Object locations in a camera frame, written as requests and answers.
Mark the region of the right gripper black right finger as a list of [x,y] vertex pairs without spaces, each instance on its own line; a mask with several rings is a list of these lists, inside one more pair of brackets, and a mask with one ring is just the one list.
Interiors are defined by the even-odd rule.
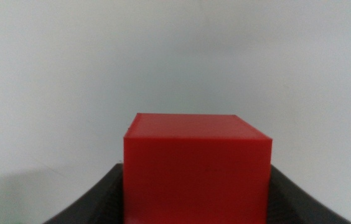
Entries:
[[351,224],[271,167],[271,223]]

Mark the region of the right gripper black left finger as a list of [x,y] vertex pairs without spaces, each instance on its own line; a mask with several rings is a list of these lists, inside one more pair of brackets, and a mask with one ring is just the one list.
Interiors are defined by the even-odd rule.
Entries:
[[114,165],[87,193],[45,223],[123,223],[123,165]]

